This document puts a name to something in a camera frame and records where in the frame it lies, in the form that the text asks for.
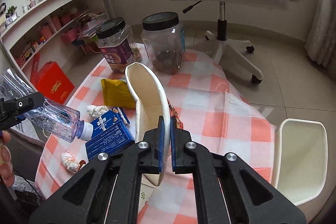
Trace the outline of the person's left hand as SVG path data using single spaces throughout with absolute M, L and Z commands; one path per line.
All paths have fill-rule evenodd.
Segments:
M 1 177 L 7 187 L 14 184 L 15 176 L 11 162 L 11 153 L 6 147 L 6 143 L 11 141 L 11 136 L 7 131 L 1 132 Z

